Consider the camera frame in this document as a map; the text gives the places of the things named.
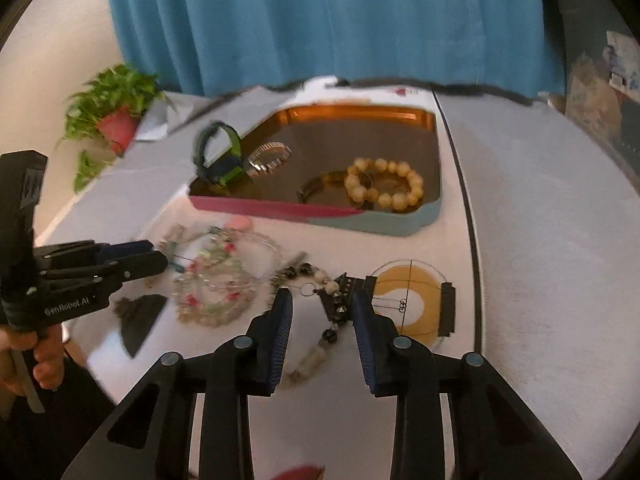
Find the pink sponge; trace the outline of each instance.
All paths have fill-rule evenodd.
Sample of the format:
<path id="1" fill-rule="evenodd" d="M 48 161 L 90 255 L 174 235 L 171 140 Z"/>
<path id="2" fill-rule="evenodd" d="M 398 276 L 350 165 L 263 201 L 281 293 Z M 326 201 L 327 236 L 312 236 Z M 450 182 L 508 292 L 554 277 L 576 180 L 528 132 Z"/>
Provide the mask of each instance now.
<path id="1" fill-rule="evenodd" d="M 253 223 L 248 216 L 233 215 L 226 223 L 225 229 L 234 229 L 236 231 L 250 231 Z"/>

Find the jewelry tray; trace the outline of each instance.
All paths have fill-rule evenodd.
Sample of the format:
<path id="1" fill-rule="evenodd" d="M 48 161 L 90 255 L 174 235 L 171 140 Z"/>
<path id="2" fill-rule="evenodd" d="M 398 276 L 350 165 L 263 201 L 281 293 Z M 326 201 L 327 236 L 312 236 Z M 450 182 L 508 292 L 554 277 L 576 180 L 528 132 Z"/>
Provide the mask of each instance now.
<path id="1" fill-rule="evenodd" d="M 422 108 L 392 105 L 311 104 L 277 111 L 241 141 L 247 155 L 277 141 L 291 155 L 272 173 L 242 175 L 226 189 L 196 178 L 189 189 L 197 209 L 247 214 L 343 229 L 406 236 L 432 223 L 440 211 L 442 184 L 435 115 Z M 358 207 L 344 186 L 325 186 L 300 203 L 299 190 L 312 179 L 344 171 L 354 158 L 406 161 L 424 179 L 424 197 L 402 213 L 377 204 Z M 402 179 L 385 177 L 380 192 L 393 194 Z"/>

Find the human hand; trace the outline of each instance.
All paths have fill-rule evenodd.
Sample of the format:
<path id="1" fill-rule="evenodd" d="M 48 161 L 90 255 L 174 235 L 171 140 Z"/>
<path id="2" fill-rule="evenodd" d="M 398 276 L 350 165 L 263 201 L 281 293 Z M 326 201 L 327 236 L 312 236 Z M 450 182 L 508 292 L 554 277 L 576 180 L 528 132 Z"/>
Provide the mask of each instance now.
<path id="1" fill-rule="evenodd" d="M 17 382 L 15 367 L 8 350 L 29 350 L 38 364 L 33 369 L 33 378 L 45 390 L 55 390 L 62 384 L 65 375 L 62 345 L 62 327 L 50 326 L 44 331 L 44 338 L 38 339 L 35 332 L 20 333 L 8 326 L 0 326 L 0 383 L 14 394 L 23 396 L 22 386 Z"/>

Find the green leaves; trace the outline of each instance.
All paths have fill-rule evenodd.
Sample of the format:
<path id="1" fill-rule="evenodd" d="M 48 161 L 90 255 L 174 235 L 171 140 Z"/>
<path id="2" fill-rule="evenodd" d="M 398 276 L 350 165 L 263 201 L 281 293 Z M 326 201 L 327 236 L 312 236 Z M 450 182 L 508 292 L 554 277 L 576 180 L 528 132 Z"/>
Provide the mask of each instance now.
<path id="1" fill-rule="evenodd" d="M 109 163 L 103 160 L 95 160 L 89 156 L 86 150 L 78 155 L 78 172 L 74 179 L 74 192 L 82 191 Z"/>
<path id="2" fill-rule="evenodd" d="M 146 75 L 125 65 L 112 66 L 87 81 L 83 92 L 70 99 L 65 115 L 65 139 L 103 139 L 97 123 L 110 113 L 127 107 L 142 117 L 156 96 L 161 96 L 156 75 Z"/>

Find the potted plant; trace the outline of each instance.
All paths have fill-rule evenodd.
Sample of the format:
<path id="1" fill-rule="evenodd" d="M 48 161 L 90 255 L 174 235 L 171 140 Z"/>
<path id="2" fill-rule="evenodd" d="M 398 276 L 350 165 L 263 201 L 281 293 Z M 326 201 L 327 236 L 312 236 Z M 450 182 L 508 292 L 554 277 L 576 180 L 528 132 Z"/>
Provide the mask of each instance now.
<path id="1" fill-rule="evenodd" d="M 73 94 L 65 115 L 63 139 L 95 139 L 108 144 L 117 156 L 129 147 L 142 115 L 162 95 L 155 75 L 145 75 L 125 64 L 112 66 Z M 93 160 L 86 150 L 79 154 L 76 192 L 83 189 L 108 163 Z"/>

